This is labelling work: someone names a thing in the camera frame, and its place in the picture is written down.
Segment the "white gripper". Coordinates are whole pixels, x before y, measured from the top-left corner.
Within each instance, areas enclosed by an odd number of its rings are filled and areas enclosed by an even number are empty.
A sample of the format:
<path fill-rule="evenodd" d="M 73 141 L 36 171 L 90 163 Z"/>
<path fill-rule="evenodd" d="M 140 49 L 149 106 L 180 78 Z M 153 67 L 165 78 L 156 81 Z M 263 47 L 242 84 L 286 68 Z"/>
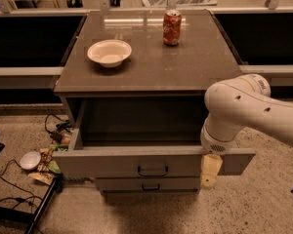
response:
<path fill-rule="evenodd" d="M 204 126 L 201 130 L 201 145 L 208 153 L 201 160 L 200 186 L 211 189 L 223 165 L 223 159 L 216 154 L 228 154 L 236 148 L 235 138 L 237 132 L 231 130 L 209 130 Z"/>

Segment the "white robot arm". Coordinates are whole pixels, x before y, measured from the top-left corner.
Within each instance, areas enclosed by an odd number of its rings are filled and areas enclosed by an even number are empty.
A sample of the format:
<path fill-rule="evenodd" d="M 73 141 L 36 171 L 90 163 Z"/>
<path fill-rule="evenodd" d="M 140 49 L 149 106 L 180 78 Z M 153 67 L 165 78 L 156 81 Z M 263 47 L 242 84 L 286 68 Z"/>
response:
<path fill-rule="evenodd" d="M 206 154 L 201 163 L 201 187 L 211 188 L 231 153 L 236 135 L 245 127 L 293 147 L 293 103 L 271 98 L 268 81 L 259 74 L 217 82 L 204 96 L 209 111 L 200 140 Z"/>

